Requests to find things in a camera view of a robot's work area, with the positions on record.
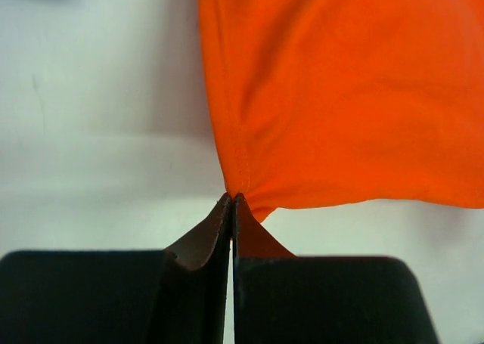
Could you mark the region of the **orange t shirt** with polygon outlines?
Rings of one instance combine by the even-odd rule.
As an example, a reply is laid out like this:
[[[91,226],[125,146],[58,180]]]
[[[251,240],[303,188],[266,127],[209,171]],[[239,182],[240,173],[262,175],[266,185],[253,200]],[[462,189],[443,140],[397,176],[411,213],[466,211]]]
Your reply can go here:
[[[197,0],[229,194],[252,214],[483,206],[483,0]]]

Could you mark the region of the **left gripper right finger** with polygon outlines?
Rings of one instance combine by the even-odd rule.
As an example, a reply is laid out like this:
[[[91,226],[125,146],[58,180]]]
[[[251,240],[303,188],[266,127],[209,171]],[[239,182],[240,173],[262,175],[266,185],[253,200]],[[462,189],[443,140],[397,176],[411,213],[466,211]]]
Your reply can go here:
[[[296,256],[234,199],[237,343],[436,343],[410,268],[388,256]]]

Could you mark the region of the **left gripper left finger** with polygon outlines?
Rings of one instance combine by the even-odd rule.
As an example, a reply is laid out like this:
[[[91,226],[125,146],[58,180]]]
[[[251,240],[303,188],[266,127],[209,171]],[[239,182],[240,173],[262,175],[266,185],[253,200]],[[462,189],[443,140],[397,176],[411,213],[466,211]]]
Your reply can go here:
[[[3,343],[221,343],[231,198],[165,249],[1,260]]]

